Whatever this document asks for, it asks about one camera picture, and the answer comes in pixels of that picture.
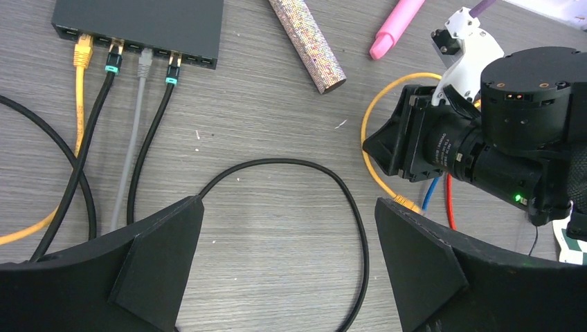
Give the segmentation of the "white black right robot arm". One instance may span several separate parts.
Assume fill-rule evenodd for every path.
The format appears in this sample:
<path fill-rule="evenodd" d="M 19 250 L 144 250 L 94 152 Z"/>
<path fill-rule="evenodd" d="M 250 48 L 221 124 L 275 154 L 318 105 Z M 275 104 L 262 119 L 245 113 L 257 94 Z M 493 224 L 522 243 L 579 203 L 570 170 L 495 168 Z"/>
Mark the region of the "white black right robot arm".
<path fill-rule="evenodd" d="M 453 85 L 405 86 L 363 150 L 389 176 L 449 174 L 524 211 L 570 218 L 586 238 L 586 54 L 566 47 L 496 59 L 476 108 Z M 404 331 L 585 331 L 586 268 L 522 255 L 440 225 L 389 199 L 375 220 Z"/>

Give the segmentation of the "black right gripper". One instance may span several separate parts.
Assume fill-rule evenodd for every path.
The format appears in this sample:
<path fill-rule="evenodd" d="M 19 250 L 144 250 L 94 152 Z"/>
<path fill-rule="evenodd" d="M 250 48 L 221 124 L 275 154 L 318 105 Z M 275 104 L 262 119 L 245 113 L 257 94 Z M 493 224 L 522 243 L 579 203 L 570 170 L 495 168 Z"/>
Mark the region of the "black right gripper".
<path fill-rule="evenodd" d="M 570 213 L 566 149 L 550 116 L 524 99 L 487 98 L 475 108 L 449 88 L 433 105 L 429 86 L 408 85 L 396 112 L 362 144 L 386 176 L 412 182 L 448 174 L 544 225 Z"/>

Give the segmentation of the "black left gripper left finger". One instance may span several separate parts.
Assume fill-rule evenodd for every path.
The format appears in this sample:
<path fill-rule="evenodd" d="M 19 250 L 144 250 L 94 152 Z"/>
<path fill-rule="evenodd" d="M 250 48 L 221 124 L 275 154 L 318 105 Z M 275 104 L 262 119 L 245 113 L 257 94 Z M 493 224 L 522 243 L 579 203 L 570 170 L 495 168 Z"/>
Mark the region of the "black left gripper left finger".
<path fill-rule="evenodd" d="M 173 331 L 204 206 L 188 196 L 36 261 L 1 265 L 2 331 Z"/>

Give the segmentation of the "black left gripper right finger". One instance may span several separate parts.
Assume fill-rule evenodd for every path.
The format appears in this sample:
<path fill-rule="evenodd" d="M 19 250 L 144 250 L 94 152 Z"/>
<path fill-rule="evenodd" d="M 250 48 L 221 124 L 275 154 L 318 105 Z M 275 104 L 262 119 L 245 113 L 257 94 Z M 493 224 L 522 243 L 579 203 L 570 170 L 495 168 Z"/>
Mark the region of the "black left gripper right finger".
<path fill-rule="evenodd" d="M 377 200 L 404 331 L 585 331 L 586 267 L 531 257 Z"/>

